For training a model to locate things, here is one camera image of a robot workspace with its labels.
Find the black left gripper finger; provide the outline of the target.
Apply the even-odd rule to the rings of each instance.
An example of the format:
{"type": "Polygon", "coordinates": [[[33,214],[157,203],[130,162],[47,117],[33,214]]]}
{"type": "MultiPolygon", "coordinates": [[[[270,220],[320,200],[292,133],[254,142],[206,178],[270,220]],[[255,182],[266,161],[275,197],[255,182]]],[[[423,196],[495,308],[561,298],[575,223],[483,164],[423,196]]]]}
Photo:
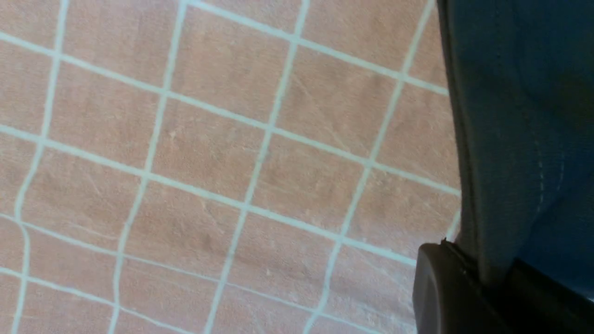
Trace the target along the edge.
{"type": "Polygon", "coordinates": [[[413,284],[419,334],[591,334],[593,303],[517,260],[500,287],[442,240],[419,247],[413,284]]]}

